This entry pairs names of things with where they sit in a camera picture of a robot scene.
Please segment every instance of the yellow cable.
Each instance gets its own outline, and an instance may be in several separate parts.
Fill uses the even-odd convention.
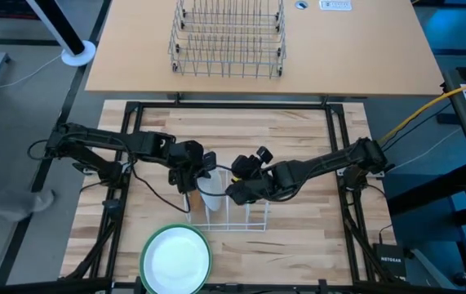
[[[458,89],[455,89],[455,90],[450,91],[448,93],[445,93],[445,94],[439,96],[438,98],[428,102],[426,105],[421,106],[421,108],[416,110],[410,117],[405,119],[397,127],[395,127],[390,132],[388,132],[387,135],[383,136],[383,138],[379,139],[379,143],[383,144],[384,142],[386,142],[388,138],[390,138],[391,136],[394,136],[395,133],[397,133],[399,130],[401,130],[407,123],[410,123],[412,119],[416,118],[419,114],[421,114],[422,112],[427,110],[427,108],[429,108],[430,106],[435,105],[437,102],[439,102],[439,101],[441,101],[441,100],[443,100],[443,99],[445,99],[447,97],[458,94],[462,90],[466,90],[466,86],[463,86],[461,88],[458,88]]]

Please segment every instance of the person's leg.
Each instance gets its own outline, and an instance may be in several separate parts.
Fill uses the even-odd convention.
[[[21,221],[31,212],[40,212],[53,202],[52,191],[30,193],[13,189],[0,189],[0,216],[9,221]]]

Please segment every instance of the white plate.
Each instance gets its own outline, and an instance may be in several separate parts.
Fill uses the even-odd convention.
[[[211,250],[202,233],[192,226],[168,225],[149,238],[139,267],[148,292],[196,293],[211,272]]]

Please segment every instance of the screw hole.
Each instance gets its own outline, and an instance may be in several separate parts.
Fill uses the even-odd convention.
[[[308,7],[308,4],[305,1],[296,1],[295,7],[300,10],[303,10]]]

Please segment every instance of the wire rack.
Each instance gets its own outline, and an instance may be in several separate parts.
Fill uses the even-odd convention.
[[[225,190],[227,184],[231,182],[232,175],[229,171],[224,171],[221,177]],[[264,232],[267,229],[269,202],[238,206],[228,196],[222,196],[220,199],[222,203],[218,211],[213,212],[204,205],[203,211],[186,213],[187,222],[202,231]],[[188,203],[185,200],[184,206],[188,209]]]
[[[178,0],[169,54],[183,75],[280,77],[283,0]]]

